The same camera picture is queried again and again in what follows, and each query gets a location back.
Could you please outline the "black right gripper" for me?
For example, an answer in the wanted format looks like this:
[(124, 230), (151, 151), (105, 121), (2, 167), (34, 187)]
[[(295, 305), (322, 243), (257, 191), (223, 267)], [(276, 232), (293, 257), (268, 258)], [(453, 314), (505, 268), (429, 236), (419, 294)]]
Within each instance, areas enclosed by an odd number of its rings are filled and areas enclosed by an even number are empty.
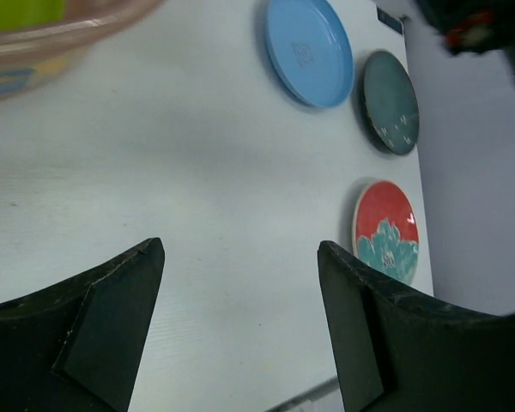
[(515, 76), (515, 1), (437, 1), (415, 3), (453, 56), (501, 51)]

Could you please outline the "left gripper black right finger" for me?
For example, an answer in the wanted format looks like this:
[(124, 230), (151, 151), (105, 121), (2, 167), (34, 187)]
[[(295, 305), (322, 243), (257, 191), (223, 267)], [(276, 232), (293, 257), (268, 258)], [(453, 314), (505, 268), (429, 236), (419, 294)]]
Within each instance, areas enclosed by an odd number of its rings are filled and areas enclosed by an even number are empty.
[(435, 299), (331, 241), (318, 274), (347, 411), (515, 411), (515, 313)]

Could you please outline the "lime green plastic plate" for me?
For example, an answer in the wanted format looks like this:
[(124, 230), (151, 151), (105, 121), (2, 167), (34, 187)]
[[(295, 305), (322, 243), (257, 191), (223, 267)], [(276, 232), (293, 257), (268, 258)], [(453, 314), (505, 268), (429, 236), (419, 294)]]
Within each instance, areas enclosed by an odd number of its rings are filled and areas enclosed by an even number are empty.
[(60, 21), (63, 0), (0, 0), (0, 32)]

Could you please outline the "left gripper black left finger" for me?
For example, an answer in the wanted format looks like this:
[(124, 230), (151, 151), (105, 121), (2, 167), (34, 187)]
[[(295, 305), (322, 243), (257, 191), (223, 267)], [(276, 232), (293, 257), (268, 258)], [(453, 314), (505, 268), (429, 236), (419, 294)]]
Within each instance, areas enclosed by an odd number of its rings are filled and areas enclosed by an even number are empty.
[(165, 252), (146, 239), (0, 304), (0, 411), (126, 411)]

